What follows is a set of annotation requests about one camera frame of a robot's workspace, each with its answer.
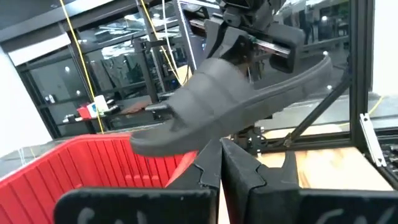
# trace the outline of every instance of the glass wall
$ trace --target glass wall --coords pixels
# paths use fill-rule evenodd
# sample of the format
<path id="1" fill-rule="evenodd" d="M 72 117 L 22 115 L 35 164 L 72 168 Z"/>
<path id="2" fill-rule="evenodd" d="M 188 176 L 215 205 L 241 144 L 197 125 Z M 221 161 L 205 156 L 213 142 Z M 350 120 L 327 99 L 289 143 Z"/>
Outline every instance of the glass wall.
<path id="1" fill-rule="evenodd" d="M 397 50 L 395 35 L 390 27 L 396 27 L 392 19 L 396 2 L 375 1 L 373 75 L 369 77 L 368 113 L 375 128 L 398 127 L 397 66 L 394 53 Z"/>
<path id="2" fill-rule="evenodd" d="M 175 11 L 171 2 L 166 4 L 165 19 L 162 6 L 149 9 L 152 23 L 160 39 L 173 37 L 172 53 L 177 67 L 187 64 Z M 96 21 L 77 30 L 78 45 L 95 96 L 103 95 L 109 107 L 115 110 L 101 115 L 105 131 L 131 128 L 159 122 L 152 113 L 143 109 L 151 104 L 143 69 L 148 70 L 155 92 L 161 96 L 180 85 L 170 69 L 162 50 L 153 48 L 136 52 L 132 38 L 148 42 L 146 25 L 140 13 L 130 10 Z M 36 107 L 42 114 L 54 138 L 100 132 L 97 119 L 81 119 L 78 109 L 92 102 L 83 65 L 77 55 L 76 44 L 63 47 L 21 65 L 21 78 L 30 91 Z M 159 72 L 154 55 L 159 57 Z"/>
<path id="3" fill-rule="evenodd" d="M 46 103 L 86 95 L 81 74 L 72 58 L 32 69 L 30 73 Z"/>
<path id="4" fill-rule="evenodd" d="M 287 1 L 275 15 L 275 21 L 300 28 L 305 33 L 305 46 L 300 53 L 300 65 L 313 63 L 312 56 L 329 53 L 333 62 L 332 79 L 319 87 L 308 98 L 290 105 L 274 114 L 273 119 L 259 121 L 265 130 L 294 128 L 331 93 L 348 72 L 348 0 L 343 1 Z M 266 80 L 288 79 L 296 74 L 280 73 L 268 60 L 257 64 L 260 78 Z M 334 133 L 349 130 L 349 91 L 346 90 L 315 122 L 322 126 L 310 134 Z"/>

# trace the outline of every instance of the red plastic crate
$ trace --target red plastic crate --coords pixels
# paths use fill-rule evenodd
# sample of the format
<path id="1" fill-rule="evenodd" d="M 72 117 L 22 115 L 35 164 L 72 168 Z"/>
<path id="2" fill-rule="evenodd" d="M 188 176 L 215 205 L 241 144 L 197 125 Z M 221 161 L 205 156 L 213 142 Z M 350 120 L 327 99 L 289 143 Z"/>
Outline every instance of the red plastic crate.
<path id="1" fill-rule="evenodd" d="M 1 179 L 0 223 L 53 223 L 56 201 L 79 187 L 165 187 L 196 156 L 146 158 L 133 153 L 129 138 L 78 136 Z"/>

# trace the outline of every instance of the glass window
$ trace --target glass window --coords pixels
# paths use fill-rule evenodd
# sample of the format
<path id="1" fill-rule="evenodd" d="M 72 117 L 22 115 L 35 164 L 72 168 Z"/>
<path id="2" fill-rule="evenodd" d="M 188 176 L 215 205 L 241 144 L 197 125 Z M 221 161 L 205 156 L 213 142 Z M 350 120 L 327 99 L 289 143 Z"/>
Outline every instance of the glass window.
<path id="1" fill-rule="evenodd" d="M 155 26 L 159 26 L 159 23 L 163 25 L 163 22 L 157 22 L 157 20 L 163 19 L 163 6 L 162 4 L 159 4 L 157 6 L 152 7 L 149 9 L 152 21 L 154 22 Z M 173 2 L 167 2 L 165 3 L 165 14 L 166 14 L 166 19 L 173 18 L 175 16 L 175 10 L 174 10 L 174 5 Z"/>
<path id="2" fill-rule="evenodd" d="M 274 20 L 300 28 L 305 33 L 305 47 L 300 55 L 300 66 L 312 63 L 312 55 L 327 51 L 332 59 L 334 70 L 332 79 L 320 86 L 308 98 L 296 102 L 274 114 L 273 119 L 257 122 L 265 130 L 294 128 L 341 82 L 348 72 L 348 0 L 343 1 L 287 1 L 276 13 Z M 280 73 L 271 68 L 268 60 L 256 65 L 260 79 L 281 80 L 292 75 Z M 346 90 L 315 122 L 323 125 L 321 133 L 346 131 L 349 129 L 349 91 Z"/>
<path id="3" fill-rule="evenodd" d="M 48 103 L 86 95 L 85 86 L 72 59 L 35 68 L 30 73 L 41 97 Z"/>
<path id="4" fill-rule="evenodd" d="M 118 88 L 116 92 L 121 98 L 147 94 L 141 65 L 130 41 L 90 52 L 86 56 L 101 91 Z M 128 88 L 132 84 L 142 85 Z"/>
<path id="5" fill-rule="evenodd" d="M 80 44 L 100 44 L 109 40 L 135 34 L 145 30 L 144 20 L 139 13 L 128 14 L 123 18 L 80 32 Z"/>
<path id="6" fill-rule="evenodd" d="M 69 103 L 61 103 L 59 105 L 49 106 L 49 111 L 56 124 L 63 124 L 66 115 L 78 115 L 77 109 L 84 104 L 89 103 L 88 100 L 78 100 Z"/>
<path id="7" fill-rule="evenodd" d="M 386 2 L 376 3 L 377 13 L 386 16 L 376 16 L 374 21 L 373 39 L 373 64 L 368 70 L 373 69 L 368 78 L 368 113 L 375 128 L 398 127 L 398 88 L 396 57 L 393 54 L 397 46 L 393 35 L 387 27 L 396 27 L 396 21 L 392 19 L 396 7 Z"/>
<path id="8" fill-rule="evenodd" d="M 62 137 L 77 136 L 80 134 L 89 134 L 90 131 L 84 122 L 66 124 L 58 127 Z"/>
<path id="9" fill-rule="evenodd" d="M 158 39 L 164 39 L 166 36 L 167 37 L 181 37 L 180 27 L 177 26 L 177 27 L 167 29 L 167 35 L 164 30 L 162 30 L 161 32 L 157 32 Z M 149 41 L 149 36 L 145 35 L 145 36 L 141 37 L 141 39 Z"/>

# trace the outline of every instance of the table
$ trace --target table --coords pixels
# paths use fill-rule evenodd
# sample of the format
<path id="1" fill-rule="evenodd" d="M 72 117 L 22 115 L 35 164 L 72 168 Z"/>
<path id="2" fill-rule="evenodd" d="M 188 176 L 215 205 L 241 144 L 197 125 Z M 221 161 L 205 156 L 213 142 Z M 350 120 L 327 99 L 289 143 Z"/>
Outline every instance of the table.
<path id="1" fill-rule="evenodd" d="M 268 139 L 282 138 L 292 129 L 269 131 Z M 311 126 L 303 134 L 340 132 L 335 124 Z M 393 190 L 387 181 L 373 168 L 355 147 L 295 152 L 299 184 L 308 189 L 342 190 Z M 285 153 L 261 154 L 257 159 L 269 167 L 281 167 Z M 229 223 L 225 197 L 221 187 L 220 224 Z"/>

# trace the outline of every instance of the black plastic part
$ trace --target black plastic part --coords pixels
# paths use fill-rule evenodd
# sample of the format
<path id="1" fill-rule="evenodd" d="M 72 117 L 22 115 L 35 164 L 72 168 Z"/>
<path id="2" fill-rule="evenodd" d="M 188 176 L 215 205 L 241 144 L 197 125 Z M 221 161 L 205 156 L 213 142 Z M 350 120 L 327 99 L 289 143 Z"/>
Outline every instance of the black plastic part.
<path id="1" fill-rule="evenodd" d="M 289 56 L 283 58 L 278 55 L 271 55 L 269 64 L 272 68 L 292 73 L 299 57 L 299 52 L 304 45 L 304 31 L 296 28 L 280 24 L 271 24 L 267 29 L 267 36 L 271 38 L 273 44 L 286 47 L 290 50 Z"/>
<path id="2" fill-rule="evenodd" d="M 226 24 L 220 19 L 205 20 L 205 30 L 211 34 L 206 38 L 205 58 L 210 58 L 216 52 L 224 39 L 224 29 Z"/>
<path id="3" fill-rule="evenodd" d="M 253 52 L 253 43 L 246 31 L 227 27 L 221 45 L 211 57 L 226 60 L 238 67 L 243 65 L 241 71 L 246 73 L 248 64 L 251 63 Z"/>
<path id="4" fill-rule="evenodd" d="M 138 59 L 139 64 L 144 65 L 145 67 L 149 68 L 148 64 L 147 64 L 145 52 L 144 52 L 145 51 L 144 46 L 142 45 L 142 40 L 140 38 L 133 39 L 132 44 L 133 44 L 134 50 L 137 54 L 137 59 Z M 149 71 L 146 69 L 142 69 L 142 75 L 144 77 L 145 84 L 147 87 L 147 92 L 149 93 L 151 102 L 152 103 L 159 102 L 159 97 L 157 96 L 157 93 L 156 93 L 156 87 L 155 87 L 153 80 L 150 77 Z"/>
<path id="5" fill-rule="evenodd" d="M 186 4 L 184 5 L 182 9 L 184 13 L 184 17 L 187 19 L 187 21 L 190 21 L 192 19 L 199 19 L 201 21 L 205 21 L 209 19 L 209 13 L 207 11 L 207 8 L 203 6 L 197 6 L 194 4 Z M 198 35 L 200 37 L 206 37 L 206 32 L 203 30 L 203 28 L 191 26 L 191 31 L 193 34 Z"/>
<path id="6" fill-rule="evenodd" d="M 58 201 L 54 220 L 55 224 L 215 224 L 217 203 L 217 194 L 210 189 L 78 189 Z"/>
<path id="7" fill-rule="evenodd" d="M 268 168 L 223 139 L 222 180 L 231 224 L 396 223 L 398 192 L 301 189 L 294 152 Z"/>
<path id="8" fill-rule="evenodd" d="M 222 139 L 221 143 L 222 179 L 231 224 L 249 223 L 258 210 L 264 213 L 262 216 L 269 217 L 269 221 L 263 223 L 280 223 L 272 220 L 277 220 L 273 219 L 274 216 L 285 215 L 283 205 L 273 198 L 258 200 L 255 196 L 258 193 L 268 196 L 275 191 L 299 188 L 294 152 L 286 153 L 281 168 L 268 168 L 229 139 Z"/>
<path id="9" fill-rule="evenodd" d="M 134 132 L 130 142 L 136 153 L 145 156 L 203 149 L 211 139 L 236 133 L 326 85 L 333 70 L 330 57 L 316 55 L 310 60 L 318 63 L 305 63 L 308 67 L 288 80 L 252 86 L 238 67 L 206 59 L 189 82 L 165 101 L 175 118 Z"/>
<path id="10" fill-rule="evenodd" d="M 221 182 L 222 148 L 219 140 L 210 141 L 193 163 L 168 189 L 201 189 L 210 187 L 217 192 Z"/>

